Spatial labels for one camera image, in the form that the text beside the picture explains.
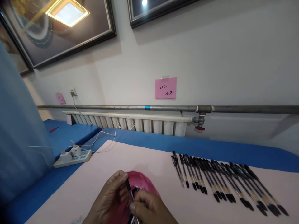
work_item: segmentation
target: wall socket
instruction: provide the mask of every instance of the wall socket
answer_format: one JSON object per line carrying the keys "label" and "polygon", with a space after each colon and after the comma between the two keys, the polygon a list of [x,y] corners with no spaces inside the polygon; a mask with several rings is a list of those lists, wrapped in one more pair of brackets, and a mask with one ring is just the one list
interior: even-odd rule
{"label": "wall socket", "polygon": [[72,96],[77,96],[77,92],[76,92],[75,88],[72,88],[70,92],[71,92]]}

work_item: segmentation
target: radiator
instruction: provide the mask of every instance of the radiator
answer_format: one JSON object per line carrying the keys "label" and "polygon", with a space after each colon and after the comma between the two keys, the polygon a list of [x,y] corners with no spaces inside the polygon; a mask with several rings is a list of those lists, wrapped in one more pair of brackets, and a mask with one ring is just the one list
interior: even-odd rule
{"label": "radiator", "polygon": [[63,111],[70,114],[77,124],[89,124],[81,115],[88,118],[94,126],[101,128],[115,128],[120,121],[122,129],[155,134],[185,136],[187,124],[192,122],[192,117],[167,116],[167,115],[145,115],[145,114],[122,114],[122,113],[100,113]]}

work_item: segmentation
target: pipe valve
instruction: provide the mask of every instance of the pipe valve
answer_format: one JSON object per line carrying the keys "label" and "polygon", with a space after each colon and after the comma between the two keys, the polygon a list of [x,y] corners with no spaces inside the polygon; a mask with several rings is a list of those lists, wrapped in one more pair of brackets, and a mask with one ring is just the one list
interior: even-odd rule
{"label": "pipe valve", "polygon": [[206,116],[206,113],[204,113],[204,112],[199,113],[198,126],[196,126],[194,129],[198,133],[202,133],[202,131],[205,130],[205,128],[202,127],[205,123],[205,116]]}

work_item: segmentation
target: bed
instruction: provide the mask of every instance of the bed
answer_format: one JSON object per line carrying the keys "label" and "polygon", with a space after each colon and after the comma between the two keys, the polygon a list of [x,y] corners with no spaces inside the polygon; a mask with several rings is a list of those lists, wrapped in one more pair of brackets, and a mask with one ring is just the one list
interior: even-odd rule
{"label": "bed", "polygon": [[[115,129],[105,128],[103,131],[114,133]],[[175,150],[177,153],[186,153],[192,156],[219,161],[243,163],[258,168],[299,172],[299,157],[279,148],[120,129],[117,129],[116,134],[115,141],[129,145],[166,152]],[[95,138],[96,136],[87,141],[86,144],[92,144]],[[113,138],[113,136],[100,133],[95,144],[91,147],[86,147],[86,149],[96,151],[107,140],[113,140]],[[81,165],[76,164],[53,169],[37,183],[28,188],[4,210],[4,215],[8,223],[25,223]]]}
{"label": "bed", "polygon": [[56,159],[62,150],[71,145],[70,140],[75,144],[82,145],[101,131],[100,127],[84,124],[68,125],[65,121],[46,120],[44,125],[50,137],[51,146]]}

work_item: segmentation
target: pink bag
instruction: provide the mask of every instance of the pink bag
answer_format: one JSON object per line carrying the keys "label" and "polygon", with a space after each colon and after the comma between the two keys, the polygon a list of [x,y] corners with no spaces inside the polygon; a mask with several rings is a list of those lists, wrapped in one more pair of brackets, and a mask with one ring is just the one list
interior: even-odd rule
{"label": "pink bag", "polygon": [[[143,173],[130,171],[128,172],[131,189],[140,187],[140,190],[146,190],[152,194],[159,195],[151,180],[144,176]],[[119,205],[117,211],[110,217],[109,224],[127,224],[130,217],[130,209],[127,207],[129,199]]]}

